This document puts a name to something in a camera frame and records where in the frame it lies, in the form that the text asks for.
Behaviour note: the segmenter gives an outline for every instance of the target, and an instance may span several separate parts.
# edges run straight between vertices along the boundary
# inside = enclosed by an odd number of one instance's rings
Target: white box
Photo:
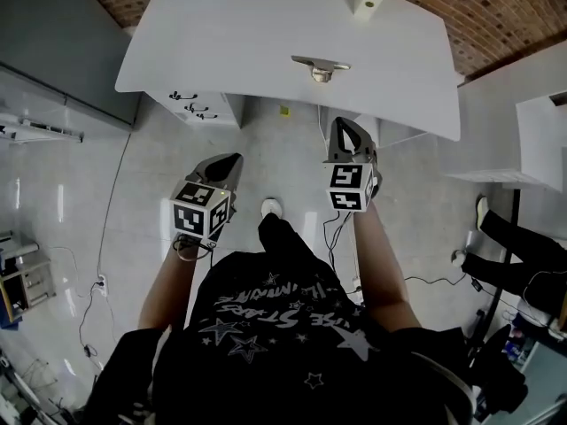
[[[372,164],[323,164],[323,168],[330,206],[337,211],[366,211],[374,189]]]
[[[177,231],[208,239],[229,219],[230,192],[196,182],[180,181],[169,199]]]

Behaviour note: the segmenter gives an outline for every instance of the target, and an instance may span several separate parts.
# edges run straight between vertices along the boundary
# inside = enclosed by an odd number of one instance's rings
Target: shoe
[[[284,216],[284,210],[275,198],[266,198],[262,203],[262,207],[260,209],[262,213],[262,219],[265,218],[268,214],[273,213],[280,219]]]
[[[477,199],[477,230],[480,231],[480,227],[482,227],[482,222],[485,220],[486,215],[490,211],[488,207],[488,198],[484,195],[481,195]]]
[[[454,251],[451,254],[451,264],[454,267],[461,267],[465,259],[467,259],[466,251]]]

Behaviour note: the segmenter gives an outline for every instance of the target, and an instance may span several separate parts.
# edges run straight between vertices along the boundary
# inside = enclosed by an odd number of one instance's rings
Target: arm
[[[421,327],[409,305],[400,264],[371,201],[366,212],[354,214],[354,234],[362,295],[370,316],[391,332]]]
[[[195,259],[198,247],[183,249],[186,259]],[[151,286],[140,312],[139,329],[166,330],[169,325],[183,328],[195,274],[195,261],[183,261],[173,247],[169,248],[158,276]]]

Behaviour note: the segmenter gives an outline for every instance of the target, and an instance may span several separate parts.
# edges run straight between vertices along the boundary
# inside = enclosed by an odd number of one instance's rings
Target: drawer handle
[[[291,55],[291,59],[302,65],[309,66],[311,70],[311,77],[320,83],[327,83],[333,76],[333,73],[340,69],[348,71],[351,66],[346,63],[339,63],[337,61],[323,60],[320,58],[298,57]]]
[[[200,119],[202,119],[202,120],[214,120],[214,119],[217,118],[219,115],[213,115],[212,117],[209,117],[209,116],[205,116],[204,113],[198,113],[196,116],[197,116],[197,118],[200,118]]]
[[[207,110],[209,110],[208,107],[205,107],[204,109],[201,110],[197,110],[195,108],[195,105],[193,103],[190,104],[190,106],[188,107],[187,105],[185,105],[185,110],[190,111],[191,113],[195,113],[195,112],[206,112]]]
[[[196,99],[198,96],[197,95],[193,95],[193,97],[183,97],[181,96],[179,93],[177,93],[177,91],[174,91],[172,95],[169,95],[169,99],[173,99],[175,101],[179,101],[180,99]]]

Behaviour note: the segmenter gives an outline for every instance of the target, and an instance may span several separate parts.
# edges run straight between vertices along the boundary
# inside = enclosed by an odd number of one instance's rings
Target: brick wall
[[[98,0],[122,27],[150,0]],[[447,26],[455,69],[471,79],[567,39],[567,0],[408,0]]]

